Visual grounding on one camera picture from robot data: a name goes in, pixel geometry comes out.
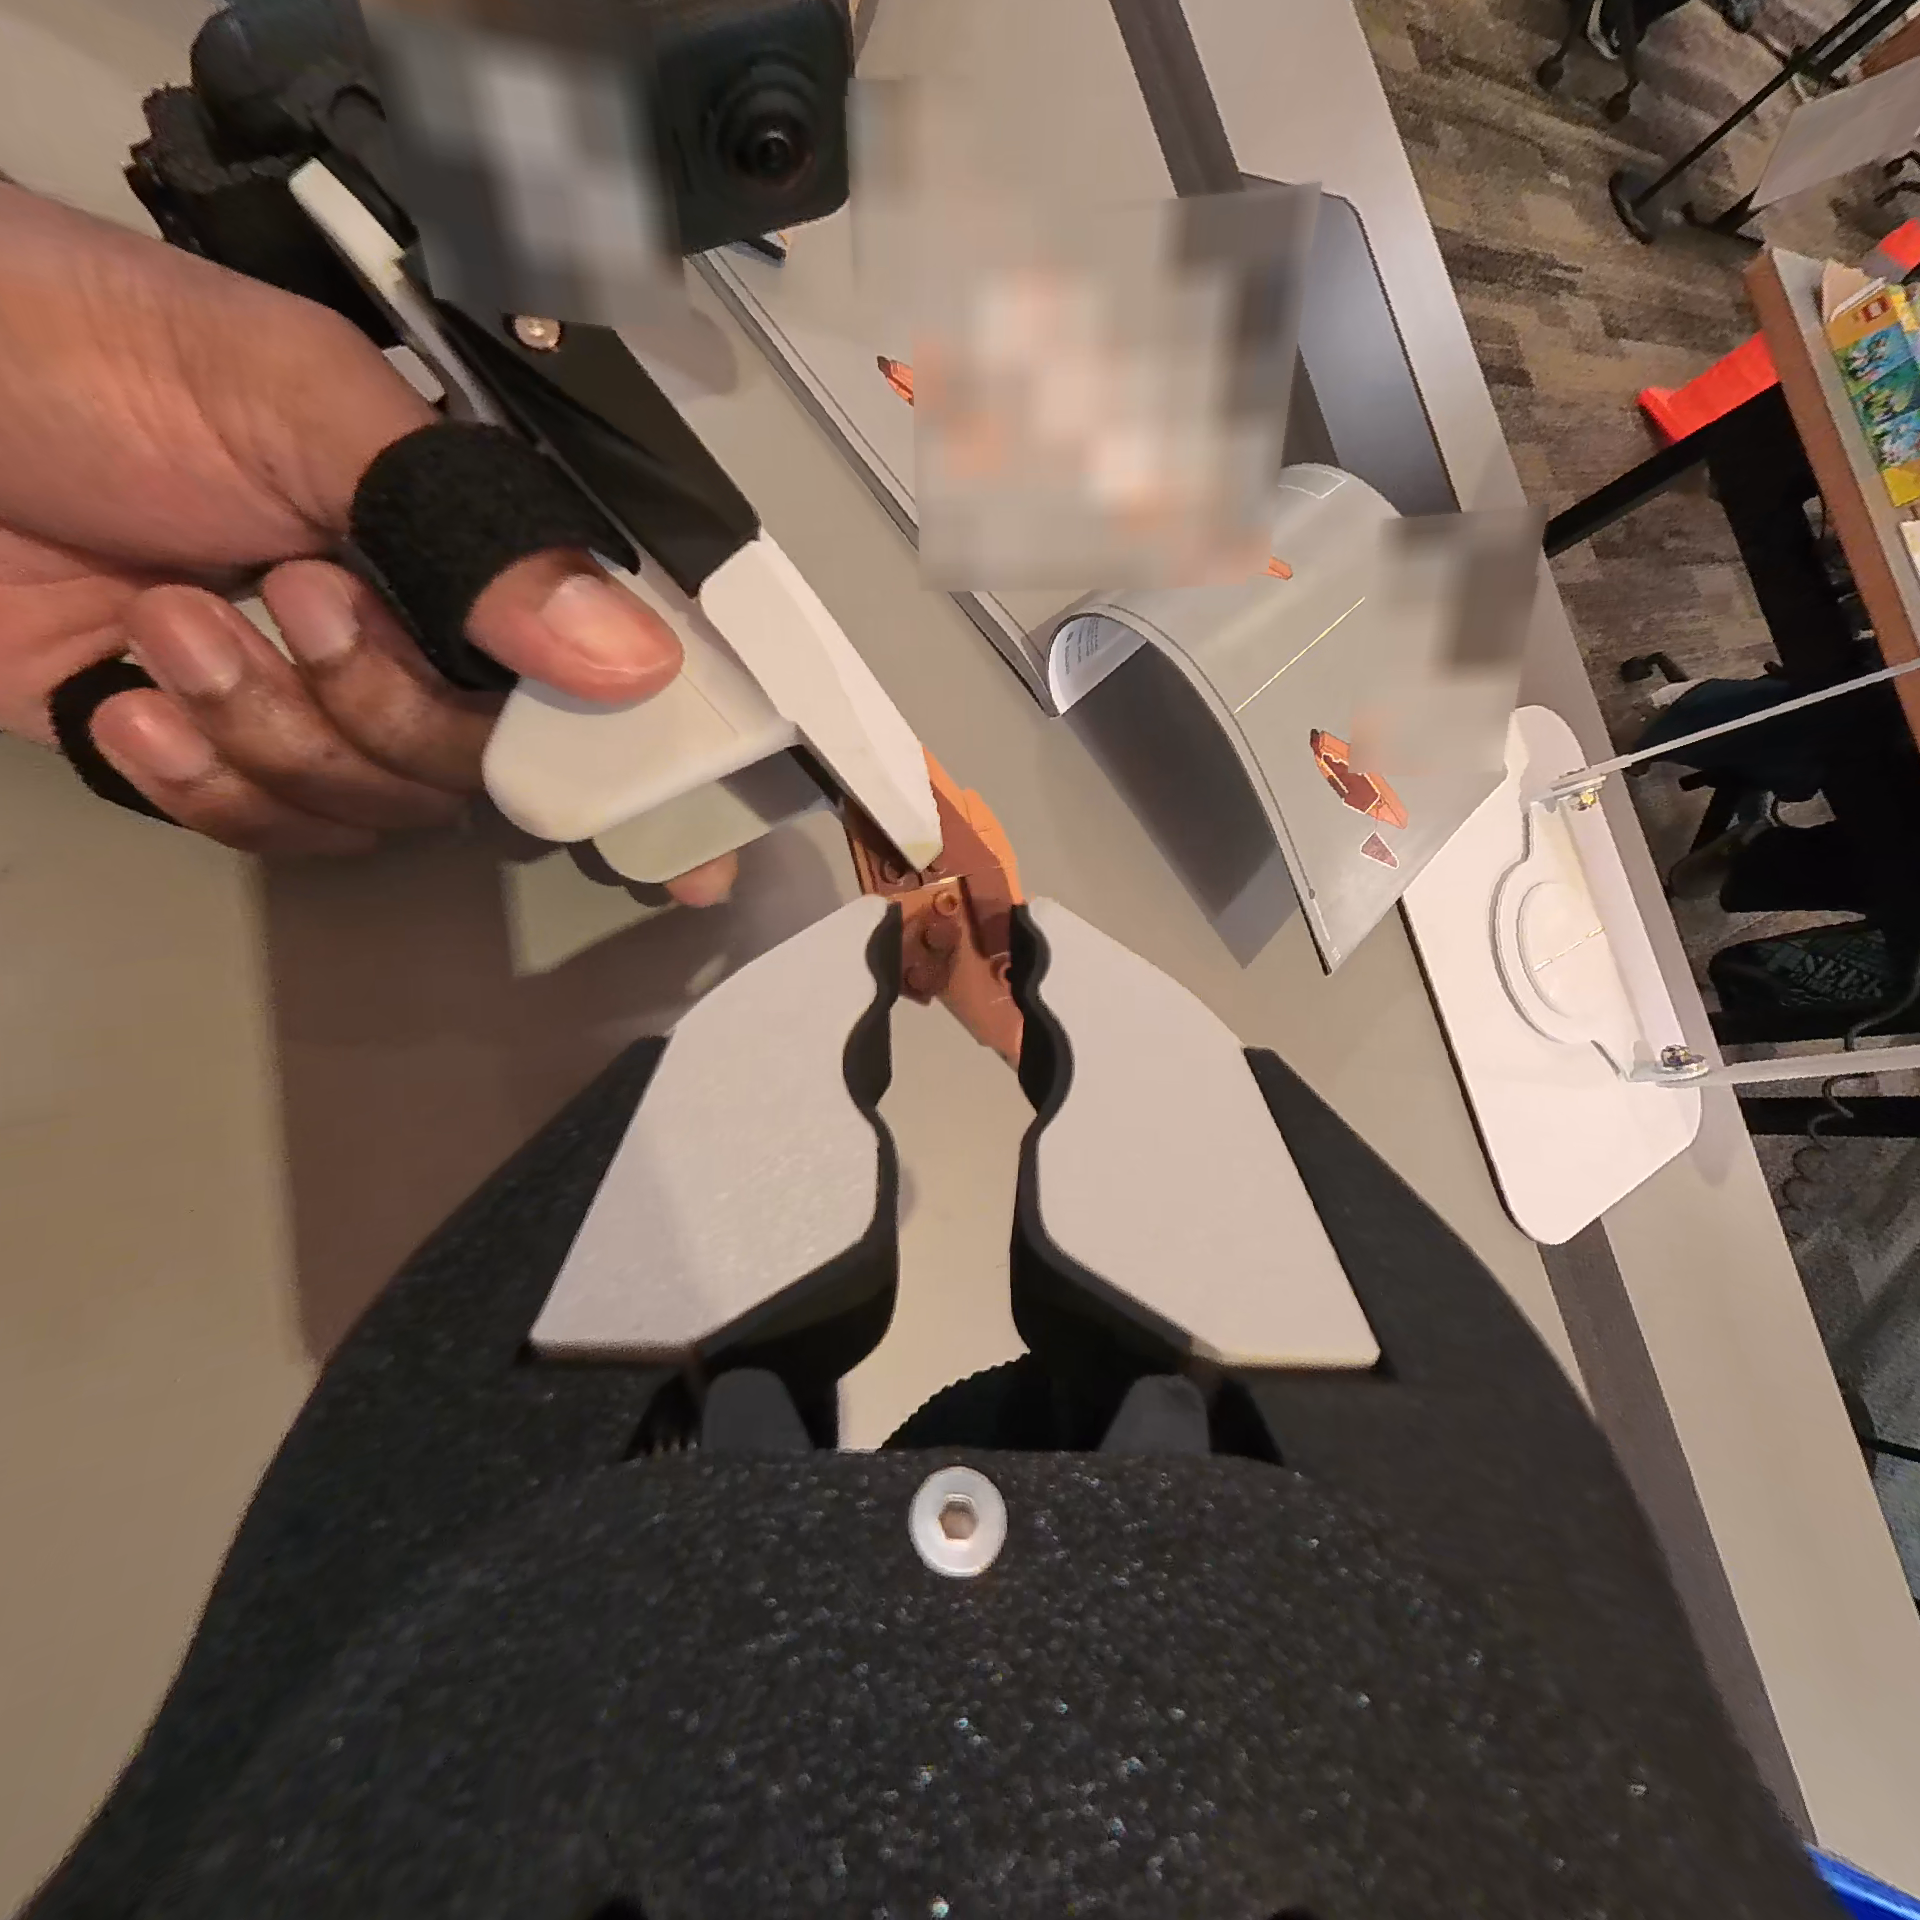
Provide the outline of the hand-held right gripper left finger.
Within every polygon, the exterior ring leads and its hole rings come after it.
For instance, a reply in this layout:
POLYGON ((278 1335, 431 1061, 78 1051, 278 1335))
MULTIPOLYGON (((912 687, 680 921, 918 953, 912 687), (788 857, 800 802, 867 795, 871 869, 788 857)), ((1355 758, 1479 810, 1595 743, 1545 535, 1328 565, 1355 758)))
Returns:
POLYGON ((902 913, 863 896, 734 971, 658 1055, 532 1325, 561 1360, 860 1360, 899 1278, 902 913))

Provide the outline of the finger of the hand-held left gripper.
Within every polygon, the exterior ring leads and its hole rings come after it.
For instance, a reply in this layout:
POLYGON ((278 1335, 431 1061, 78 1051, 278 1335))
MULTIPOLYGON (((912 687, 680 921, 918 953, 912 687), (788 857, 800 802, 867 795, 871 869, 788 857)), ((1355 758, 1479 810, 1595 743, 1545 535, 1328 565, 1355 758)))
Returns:
POLYGON ((920 873, 945 850, 920 737, 804 581, 762 533, 699 587, 699 610, 804 750, 920 873))

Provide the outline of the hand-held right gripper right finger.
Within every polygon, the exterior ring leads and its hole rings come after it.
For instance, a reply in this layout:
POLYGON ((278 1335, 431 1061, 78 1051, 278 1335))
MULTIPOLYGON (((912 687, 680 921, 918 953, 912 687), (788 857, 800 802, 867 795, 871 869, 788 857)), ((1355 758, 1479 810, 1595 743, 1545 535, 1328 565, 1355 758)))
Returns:
POLYGON ((1240 1039, 1180 982, 1041 899, 1015 913, 1015 1319, 1150 1367, 1372 1370, 1377 1333, 1240 1039))

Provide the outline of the orange toy brick model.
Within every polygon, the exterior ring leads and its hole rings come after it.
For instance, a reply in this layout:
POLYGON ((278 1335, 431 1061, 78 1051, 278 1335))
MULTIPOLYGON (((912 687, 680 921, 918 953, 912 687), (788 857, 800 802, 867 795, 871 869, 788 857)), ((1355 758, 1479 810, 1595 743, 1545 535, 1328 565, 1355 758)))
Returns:
POLYGON ((855 878, 904 917, 904 998, 939 1002, 982 1047, 1019 1066, 1024 1017, 1014 991, 1014 914, 1024 902, 1017 854, 987 802, 926 758, 945 848, 921 871, 854 802, 842 808, 855 878))

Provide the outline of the blue storage bin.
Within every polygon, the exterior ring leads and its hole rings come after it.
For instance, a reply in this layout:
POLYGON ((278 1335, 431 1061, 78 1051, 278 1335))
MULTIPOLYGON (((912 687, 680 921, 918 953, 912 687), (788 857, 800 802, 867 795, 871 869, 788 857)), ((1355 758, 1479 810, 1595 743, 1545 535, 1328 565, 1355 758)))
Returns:
POLYGON ((1808 1859, 1832 1897, 1855 1918, 1918 1918, 1918 1895, 1897 1888, 1840 1856, 1808 1848, 1808 1859))

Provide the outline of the silver-armed desk stand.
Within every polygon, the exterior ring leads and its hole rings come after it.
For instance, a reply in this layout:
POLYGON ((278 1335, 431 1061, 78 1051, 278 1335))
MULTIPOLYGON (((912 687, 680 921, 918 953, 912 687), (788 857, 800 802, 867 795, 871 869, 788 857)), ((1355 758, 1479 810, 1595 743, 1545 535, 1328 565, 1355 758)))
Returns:
MULTIPOLYGON (((1530 808, 1567 811, 1588 810, 1598 805, 1601 791, 1610 777, 1639 770, 1642 767, 1666 758, 1687 758, 1698 749, 1728 737, 1740 737, 1750 730, 1782 728, 1795 714, 1810 714, 1817 706, 1835 704, 1862 691, 1916 678, 1916 670, 1918 661, 1914 658, 1892 664, 1855 679, 1795 695, 1764 712, 1742 714, 1712 728, 1655 742, 1644 750, 1633 750, 1611 760, 1572 767, 1570 758, 1561 752, 1559 760, 1547 760, 1552 779, 1540 784, 1532 777, 1523 789, 1523 795, 1530 808)), ((1916 1069, 1916 1040, 1895 1040, 1887 1047, 1862 1047, 1857 1042, 1847 1042, 1827 1055, 1790 1057, 1784 1064, 1727 1064, 1715 1047, 1700 1051, 1680 1040, 1655 1046, 1647 1029, 1639 1031, 1635 1049, 1625 1059, 1616 1061, 1616 1073, 1628 1086, 1647 1089, 1754 1089, 1784 1085, 1795 1078, 1857 1079, 1884 1078, 1888 1073, 1916 1073, 1916 1069)))

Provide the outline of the light grey desk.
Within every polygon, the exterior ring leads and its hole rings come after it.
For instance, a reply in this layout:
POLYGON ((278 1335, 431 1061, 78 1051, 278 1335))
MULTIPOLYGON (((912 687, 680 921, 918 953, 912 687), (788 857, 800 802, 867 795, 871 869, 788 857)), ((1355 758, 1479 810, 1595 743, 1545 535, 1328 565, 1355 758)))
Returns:
MULTIPOLYGON (((768 378, 727 434, 748 487, 1022 881, 1272 1047, 1498 1273, 1620 1449, 1703 1658, 1768 1783, 1812 1829, 1790 1691, 1808 1629, 1761 1625, 1649 1354, 1616 1230, 1520 1235, 1483 1163, 1402 925, 1323 977, 1282 928, 1240 968, 1086 745, 1043 720, 768 378)), ((566 859, 507 877, 448 842, 259 865, 91 799, 4 742, 3 1909, 58 1870, 176 1681, 256 1487, 327 1355, 404 1261, 722 961, 849 889, 827 823, 753 856, 736 902, 640 906, 566 859)))

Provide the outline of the person's left hand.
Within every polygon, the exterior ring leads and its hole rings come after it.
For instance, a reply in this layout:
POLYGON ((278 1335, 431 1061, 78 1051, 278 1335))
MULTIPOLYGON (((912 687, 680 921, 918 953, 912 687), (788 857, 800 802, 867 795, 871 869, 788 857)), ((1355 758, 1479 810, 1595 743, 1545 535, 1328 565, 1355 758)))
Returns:
POLYGON ((358 485, 435 410, 321 305, 3 193, 3 725, 52 750, 62 685, 130 689, 99 754, 255 856, 455 823, 495 706, 340 568, 358 485))

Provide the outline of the grey instruction booklet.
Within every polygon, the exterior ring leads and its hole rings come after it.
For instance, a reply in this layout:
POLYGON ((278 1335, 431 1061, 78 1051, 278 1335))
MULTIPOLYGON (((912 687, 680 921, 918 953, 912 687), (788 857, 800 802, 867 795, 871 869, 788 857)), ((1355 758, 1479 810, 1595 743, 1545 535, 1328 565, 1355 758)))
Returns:
POLYGON ((1337 970, 1487 801, 1540 523, 1457 480, 1319 184, 943 197, 699 259, 1235 951, 1337 970))

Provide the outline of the orange plastic object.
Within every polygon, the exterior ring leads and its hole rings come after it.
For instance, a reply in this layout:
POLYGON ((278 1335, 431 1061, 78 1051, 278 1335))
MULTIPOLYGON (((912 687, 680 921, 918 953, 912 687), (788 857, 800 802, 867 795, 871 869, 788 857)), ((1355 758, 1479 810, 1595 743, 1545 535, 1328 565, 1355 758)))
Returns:
POLYGON ((1642 389, 1636 405, 1655 441, 1671 446, 1777 387, 1770 349, 1763 336, 1754 336, 1676 389, 1642 389))

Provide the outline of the wooden table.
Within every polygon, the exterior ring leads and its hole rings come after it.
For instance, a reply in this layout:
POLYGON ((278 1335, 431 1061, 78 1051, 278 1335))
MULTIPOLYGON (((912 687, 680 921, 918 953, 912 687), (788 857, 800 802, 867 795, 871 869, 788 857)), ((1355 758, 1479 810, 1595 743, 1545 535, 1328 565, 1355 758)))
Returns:
POLYGON ((1918 571, 1904 535, 1910 519, 1888 496, 1833 363, 1817 307, 1822 274, 1822 261, 1764 247, 1746 266, 1745 286, 1881 658, 1903 673, 1895 681, 1904 695, 1916 695, 1918 571))

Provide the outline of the colourful toy box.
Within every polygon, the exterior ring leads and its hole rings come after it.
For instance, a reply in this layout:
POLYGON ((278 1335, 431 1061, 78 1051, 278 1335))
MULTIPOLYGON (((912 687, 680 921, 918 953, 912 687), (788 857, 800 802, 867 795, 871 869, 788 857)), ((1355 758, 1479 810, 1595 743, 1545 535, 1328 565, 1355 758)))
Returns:
POLYGON ((1895 510, 1918 503, 1918 321, 1903 280, 1835 295, 1825 317, 1835 370, 1895 510))

